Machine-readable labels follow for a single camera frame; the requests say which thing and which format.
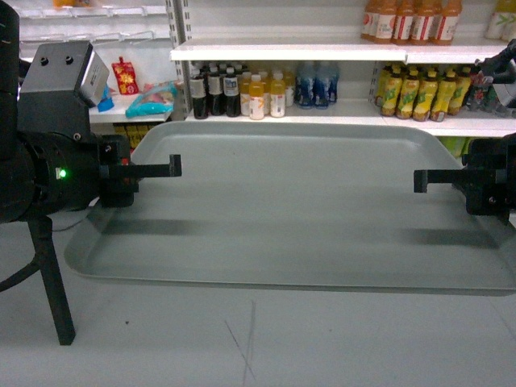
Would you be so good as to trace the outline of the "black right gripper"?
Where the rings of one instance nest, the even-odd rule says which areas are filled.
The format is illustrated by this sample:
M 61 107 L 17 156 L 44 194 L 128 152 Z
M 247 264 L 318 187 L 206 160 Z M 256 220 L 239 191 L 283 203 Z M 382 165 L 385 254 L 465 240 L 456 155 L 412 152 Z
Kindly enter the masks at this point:
M 468 214 L 507 224 L 515 211 L 515 136 L 471 140 L 462 165 L 463 170 L 415 170 L 414 192 L 426 193 L 429 184 L 455 184 Z

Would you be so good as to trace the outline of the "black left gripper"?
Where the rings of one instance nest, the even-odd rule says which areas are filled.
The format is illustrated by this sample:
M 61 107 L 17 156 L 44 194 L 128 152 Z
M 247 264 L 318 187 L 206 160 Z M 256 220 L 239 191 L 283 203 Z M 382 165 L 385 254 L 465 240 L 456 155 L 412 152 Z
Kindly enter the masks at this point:
M 178 154 L 167 164 L 132 164 L 124 135 L 99 135 L 82 144 L 59 134 L 26 133 L 23 145 L 35 167 L 28 214 L 84 210 L 95 198 L 107 208 L 128 207 L 138 191 L 134 178 L 182 175 Z

